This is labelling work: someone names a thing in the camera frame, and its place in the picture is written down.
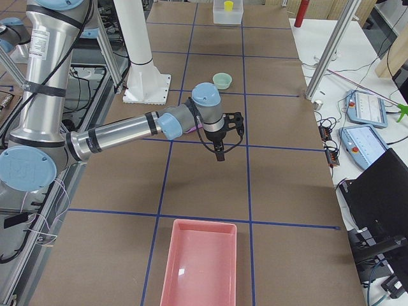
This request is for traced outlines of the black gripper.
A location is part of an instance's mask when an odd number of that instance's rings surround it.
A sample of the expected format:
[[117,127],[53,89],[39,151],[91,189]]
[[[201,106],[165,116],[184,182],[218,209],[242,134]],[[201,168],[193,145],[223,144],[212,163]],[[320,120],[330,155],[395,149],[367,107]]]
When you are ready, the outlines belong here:
[[217,161],[224,161],[225,156],[224,156],[224,144],[223,144],[223,139],[225,137],[225,131],[223,130],[218,130],[218,131],[207,131],[205,130],[205,136],[207,139],[213,143],[214,146],[214,152]]

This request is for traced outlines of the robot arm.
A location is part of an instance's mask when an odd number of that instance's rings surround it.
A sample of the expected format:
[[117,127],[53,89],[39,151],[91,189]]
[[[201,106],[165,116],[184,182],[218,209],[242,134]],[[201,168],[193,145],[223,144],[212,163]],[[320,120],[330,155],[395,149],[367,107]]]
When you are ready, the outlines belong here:
[[6,126],[8,143],[1,153],[1,181],[18,191],[36,191],[51,184],[74,162],[92,154],[146,136],[163,133],[174,140],[201,123],[223,160],[222,129],[226,115],[214,84],[197,85],[180,106],[149,112],[87,131],[62,134],[60,126],[66,100],[73,48],[91,24],[100,24],[95,1],[28,1],[32,22],[31,45],[24,100]]

